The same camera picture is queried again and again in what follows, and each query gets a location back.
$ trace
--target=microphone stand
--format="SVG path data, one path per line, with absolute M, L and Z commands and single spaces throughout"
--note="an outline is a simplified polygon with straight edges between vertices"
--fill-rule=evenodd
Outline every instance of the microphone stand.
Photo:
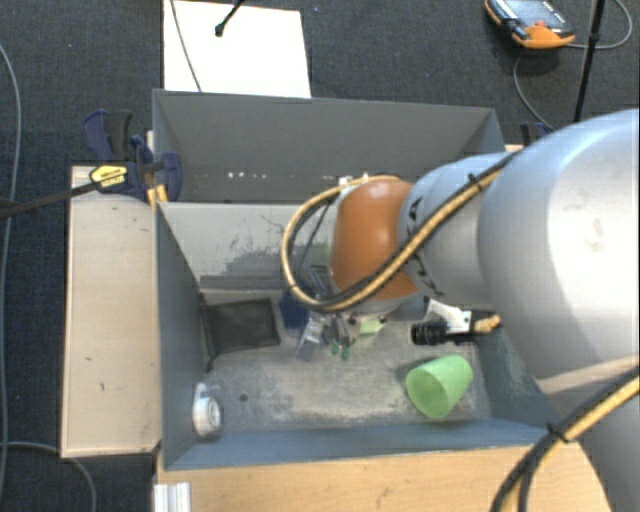
M 224 34 L 224 27 L 227 25 L 229 20 L 236 13 L 236 11 L 238 9 L 240 9 L 240 6 L 244 2 L 245 2 L 245 0 L 236 0 L 236 3 L 233 5 L 233 9 L 231 9 L 231 12 L 229 12 L 229 14 L 227 14 L 226 18 L 224 20 L 222 20 L 222 23 L 220 23 L 219 25 L 216 26 L 216 37 L 222 37 L 222 35 Z
M 580 91 L 578 92 L 578 102 L 576 104 L 575 114 L 573 116 L 573 122 L 577 123 L 582 117 L 582 106 L 584 105 L 584 97 L 587 92 L 587 84 L 589 82 L 589 73 L 591 72 L 591 62 L 593 61 L 593 54 L 596 51 L 596 44 L 600 39 L 600 22 L 602 21 L 602 14 L 604 12 L 605 0 L 596 0 L 596 7 L 593 11 L 593 19 L 591 20 L 591 29 L 589 32 L 589 42 L 587 44 L 587 51 L 584 56 L 584 63 L 582 66 L 582 77 L 580 79 Z

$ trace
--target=green cup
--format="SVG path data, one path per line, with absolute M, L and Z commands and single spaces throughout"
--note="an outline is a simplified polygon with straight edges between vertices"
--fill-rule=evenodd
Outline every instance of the green cup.
M 418 410 L 431 418 L 442 418 L 467 391 L 473 370 L 457 354 L 424 363 L 409 372 L 406 379 L 409 398 Z

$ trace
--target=white paper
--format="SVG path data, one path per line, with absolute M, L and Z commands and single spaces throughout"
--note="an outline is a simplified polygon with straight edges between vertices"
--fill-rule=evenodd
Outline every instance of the white paper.
M 242 6 L 216 37 L 231 5 L 175 2 L 178 23 L 203 92 L 309 98 L 298 11 Z M 164 1 L 164 87 L 197 91 L 169 0 Z

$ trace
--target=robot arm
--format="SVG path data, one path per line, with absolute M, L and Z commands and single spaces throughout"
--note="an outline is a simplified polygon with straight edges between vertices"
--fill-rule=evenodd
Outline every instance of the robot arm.
M 607 362 L 637 365 L 638 131 L 638 110 L 630 110 L 573 125 L 515 155 L 446 165 L 411 188 L 376 177 L 375 187 L 360 180 L 329 191 L 317 204 L 347 186 L 370 189 L 347 195 L 338 209 L 334 293 L 318 298 L 298 286 L 288 264 L 296 219 L 282 252 L 290 289 L 314 311 L 350 317 L 386 313 L 416 289 L 495 311 L 538 379 Z M 386 212 L 369 222 L 382 233 L 373 240 L 369 227 L 354 242 L 352 225 L 374 210 Z M 562 413 L 592 390 L 550 399 Z M 636 398 L 583 440 L 616 510 L 640 509 L 637 410 Z

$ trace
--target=gray bin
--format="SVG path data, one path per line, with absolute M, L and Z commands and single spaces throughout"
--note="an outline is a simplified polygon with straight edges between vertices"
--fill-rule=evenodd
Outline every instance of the gray bin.
M 415 181 L 464 156 L 502 151 L 493 110 L 155 91 L 154 143 L 158 154 L 178 151 L 185 172 L 180 201 L 156 216 L 167 469 L 529 444 L 555 418 L 500 331 L 477 345 L 419 347 L 408 333 L 422 303 L 410 303 L 358 341 L 350 361 L 326 348 L 304 362 L 278 308 L 279 241 L 297 203 L 340 176 Z M 312 247 L 319 260 L 330 224 Z M 203 302 L 270 305 L 280 343 L 223 354 L 208 367 Z M 410 404 L 404 377 L 451 352 L 472 363 L 476 378 L 449 417 L 428 420 Z M 224 432 L 213 441 L 192 424 L 203 381 L 224 407 Z

